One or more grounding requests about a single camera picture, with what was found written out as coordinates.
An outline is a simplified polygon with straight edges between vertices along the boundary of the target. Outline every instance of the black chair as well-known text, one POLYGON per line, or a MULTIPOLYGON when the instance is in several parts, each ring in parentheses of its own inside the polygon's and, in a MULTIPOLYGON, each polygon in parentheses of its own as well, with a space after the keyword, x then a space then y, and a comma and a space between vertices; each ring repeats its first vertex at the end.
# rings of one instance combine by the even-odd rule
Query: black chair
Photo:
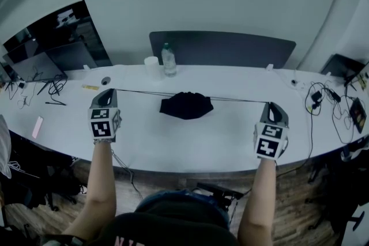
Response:
POLYGON ((242 193, 219 187, 214 184, 197 183, 197 188, 211 192, 215 200, 218 202, 218 207, 226 212, 228 212, 234 199, 239 200, 244 196, 242 193))
POLYGON ((283 68, 296 43, 278 38, 212 31, 151 32, 154 56, 162 65, 161 50, 169 43, 177 65, 283 68))
POLYGON ((21 203, 32 209, 39 204, 58 211, 52 193, 59 194, 76 204, 73 196, 80 193, 81 183, 74 177, 70 165, 72 157, 43 150, 30 141, 10 132, 12 153, 10 161, 17 162, 22 171, 11 169, 12 178, 0 174, 5 204, 21 203))

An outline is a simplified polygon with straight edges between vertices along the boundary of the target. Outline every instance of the gray partition panel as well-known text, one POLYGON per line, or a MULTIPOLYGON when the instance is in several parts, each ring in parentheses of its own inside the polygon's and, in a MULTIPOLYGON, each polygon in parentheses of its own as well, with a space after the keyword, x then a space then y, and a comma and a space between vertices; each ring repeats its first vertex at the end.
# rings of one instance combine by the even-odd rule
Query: gray partition panel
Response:
POLYGON ((293 49, 294 41, 265 36, 212 32, 161 31, 151 32, 154 56, 162 65, 161 49, 168 42, 175 52, 177 65, 209 65, 283 68, 293 49))

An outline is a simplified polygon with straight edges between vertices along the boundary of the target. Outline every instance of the electronic device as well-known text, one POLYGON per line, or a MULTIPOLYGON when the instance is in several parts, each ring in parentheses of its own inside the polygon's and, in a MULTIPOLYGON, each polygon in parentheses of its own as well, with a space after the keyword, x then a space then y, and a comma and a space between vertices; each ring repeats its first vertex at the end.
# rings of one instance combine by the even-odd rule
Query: electronic device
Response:
POLYGON ((359 99, 355 99, 350 108, 350 115, 359 133, 363 132, 367 114, 359 99))
POLYGON ((0 82, 14 82, 17 81, 17 73, 9 66, 0 63, 0 82))
POLYGON ((4 56, 4 60, 25 82, 53 81, 67 78, 67 75, 58 68, 45 52, 21 61, 17 58, 14 59, 14 53, 10 52, 4 56))
POLYGON ((85 44, 81 41, 59 46, 46 51, 51 60, 62 70, 82 70, 84 65, 97 68, 85 44))
POLYGON ((41 129, 41 124, 42 124, 42 121, 43 120, 44 119, 42 117, 40 117, 40 116, 37 118, 37 121, 36 121, 36 124, 35 124, 35 128, 33 129, 33 132, 32 132, 32 137, 34 139, 36 139, 37 138, 37 135, 39 134, 39 131, 41 129))
POLYGON ((9 56, 12 63, 18 63, 37 55, 42 49, 36 39, 30 39, 15 48, 8 48, 8 51, 6 56, 9 56))
POLYGON ((313 100, 313 102, 318 102, 320 99, 322 98, 322 94, 320 91, 315 92, 314 94, 311 95, 311 99, 313 100))
POLYGON ((341 97, 335 91, 328 89, 328 92, 336 102, 341 102, 341 97))
POLYGON ((98 94, 88 109, 89 128, 93 139, 114 139, 121 125, 116 90, 111 88, 98 94))
POLYGON ((266 103, 260 122, 255 125, 254 153, 277 160, 288 145, 288 115, 275 103, 266 103))
POLYGON ((161 50, 168 42, 177 65, 283 68, 296 43, 278 38, 212 31, 151 32, 154 56, 163 64, 161 50))
POLYGON ((321 74, 330 72, 332 76, 345 79, 345 87, 365 68, 365 64, 346 56, 335 54, 325 64, 321 74))

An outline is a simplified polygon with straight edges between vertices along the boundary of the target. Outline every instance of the black cloth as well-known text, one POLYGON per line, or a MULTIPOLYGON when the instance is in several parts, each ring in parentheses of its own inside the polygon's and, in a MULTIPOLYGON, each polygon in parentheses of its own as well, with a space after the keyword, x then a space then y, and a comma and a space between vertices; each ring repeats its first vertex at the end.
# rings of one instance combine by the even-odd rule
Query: black cloth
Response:
MULTIPOLYGON (((219 222, 210 207, 205 204, 161 200, 146 208, 144 212, 117 216, 101 231, 95 241, 85 245, 239 245, 235 236, 220 226, 219 222)), ((48 240, 61 241, 61 238, 67 237, 47 238, 43 239, 43 243, 48 240)))
POLYGON ((161 101, 160 113, 189 120, 200 118, 213 109, 210 97, 199 93, 180 92, 161 101))

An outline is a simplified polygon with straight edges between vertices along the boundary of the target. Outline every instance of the office chair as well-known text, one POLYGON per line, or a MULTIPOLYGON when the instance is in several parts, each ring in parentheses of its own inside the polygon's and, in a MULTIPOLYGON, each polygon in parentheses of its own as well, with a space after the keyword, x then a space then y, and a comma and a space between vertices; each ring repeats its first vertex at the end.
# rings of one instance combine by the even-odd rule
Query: office chair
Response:
POLYGON ((242 193, 219 187, 214 184, 197 183, 197 188, 211 192, 215 200, 218 202, 218 207, 228 212, 230 205, 234 199, 239 200, 243 197, 242 193))
POLYGON ((32 209, 39 204, 48 205, 58 211, 52 200, 52 193, 58 194, 76 204, 73 196, 80 193, 81 183, 74 177, 70 156, 45 151, 28 140, 10 132, 12 153, 10 161, 17 163, 21 171, 11 169, 12 178, 0 175, 6 204, 22 203, 32 209))
MULTIPOLYGON (((354 222, 353 230, 356 230, 364 218, 365 212, 359 217, 353 214, 357 207, 369 202, 369 195, 365 190, 369 177, 369 151, 363 150, 360 155, 350 161, 342 160, 343 151, 347 149, 360 149, 362 141, 355 142, 356 147, 343 147, 338 151, 322 156, 318 160, 318 167, 327 167, 329 174, 325 176, 326 196, 314 199, 306 199, 306 204, 318 203, 325 205, 319 220, 308 227, 316 229, 325 219, 329 220, 335 233, 339 233, 338 245, 341 245, 348 222, 354 222)), ((312 183, 317 176, 316 171, 310 177, 312 183)))

